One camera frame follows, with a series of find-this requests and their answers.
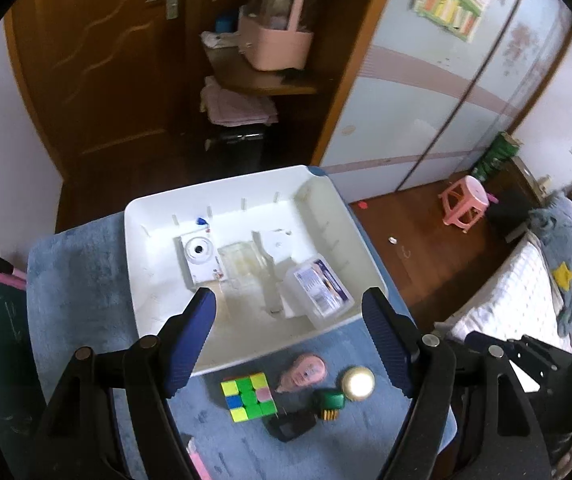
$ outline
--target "white blanket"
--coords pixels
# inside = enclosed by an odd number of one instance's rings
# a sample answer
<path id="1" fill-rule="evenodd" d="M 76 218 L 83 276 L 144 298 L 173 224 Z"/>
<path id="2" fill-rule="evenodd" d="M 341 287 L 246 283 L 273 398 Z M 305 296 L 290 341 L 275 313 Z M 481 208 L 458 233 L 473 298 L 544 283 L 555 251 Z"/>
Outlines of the white blanket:
<path id="1" fill-rule="evenodd" d="M 508 259 L 479 291 L 445 322 L 435 323 L 441 336 L 463 341 L 473 330 L 498 339 L 529 335 L 567 352 L 570 338 L 557 335 L 562 298 L 552 281 L 540 241 L 527 232 Z M 511 363 L 526 392 L 539 385 Z"/>

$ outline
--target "wooden door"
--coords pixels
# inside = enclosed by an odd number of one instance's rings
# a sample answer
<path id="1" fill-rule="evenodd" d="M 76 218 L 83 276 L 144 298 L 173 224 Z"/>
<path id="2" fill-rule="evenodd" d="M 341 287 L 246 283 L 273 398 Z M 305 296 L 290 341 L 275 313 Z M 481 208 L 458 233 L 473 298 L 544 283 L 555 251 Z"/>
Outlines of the wooden door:
<path id="1" fill-rule="evenodd" d="M 134 167 L 185 148 L 184 0 L 18 0 L 10 58 L 64 174 Z"/>

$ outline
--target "pink basket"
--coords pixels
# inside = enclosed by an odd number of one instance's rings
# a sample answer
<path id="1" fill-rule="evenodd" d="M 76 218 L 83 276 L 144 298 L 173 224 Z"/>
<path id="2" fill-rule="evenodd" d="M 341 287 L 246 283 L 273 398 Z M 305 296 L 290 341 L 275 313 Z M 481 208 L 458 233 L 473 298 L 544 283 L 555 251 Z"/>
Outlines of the pink basket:
<path id="1" fill-rule="evenodd" d="M 239 52 L 257 70 L 303 69 L 313 41 L 312 32 L 298 32 L 304 0 L 293 0 L 287 30 L 262 27 L 248 16 L 239 18 Z"/>

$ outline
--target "white bin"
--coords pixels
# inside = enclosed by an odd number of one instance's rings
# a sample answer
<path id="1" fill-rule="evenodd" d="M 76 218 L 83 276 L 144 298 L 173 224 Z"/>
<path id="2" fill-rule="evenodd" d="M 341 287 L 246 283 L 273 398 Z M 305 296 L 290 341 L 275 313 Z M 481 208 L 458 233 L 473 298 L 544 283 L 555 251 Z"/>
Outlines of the white bin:
<path id="1" fill-rule="evenodd" d="M 266 304 L 271 295 L 249 287 L 252 282 L 215 285 L 217 318 L 194 375 L 250 361 L 360 318 L 361 296 L 371 286 L 387 295 L 333 183 L 326 176 L 314 176 L 306 166 L 294 166 L 165 191 L 128 204 L 126 253 L 140 336 L 157 334 L 191 300 L 179 237 L 193 232 L 200 217 L 209 222 L 218 248 L 252 242 L 253 231 L 291 233 L 293 261 L 300 264 L 322 254 L 355 305 L 320 331 L 305 316 L 284 319 L 271 314 L 271 305 Z"/>

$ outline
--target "green bag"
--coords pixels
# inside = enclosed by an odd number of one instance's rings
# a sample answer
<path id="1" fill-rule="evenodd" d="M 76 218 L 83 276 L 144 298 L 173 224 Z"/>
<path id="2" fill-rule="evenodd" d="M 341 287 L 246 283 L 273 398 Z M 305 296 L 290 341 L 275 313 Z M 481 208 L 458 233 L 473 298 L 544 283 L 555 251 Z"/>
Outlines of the green bag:
<path id="1" fill-rule="evenodd" d="M 485 182 L 497 173 L 509 158 L 517 155 L 521 145 L 521 142 L 513 139 L 506 132 L 499 132 L 490 147 L 473 166 L 470 171 L 471 176 L 479 182 Z"/>

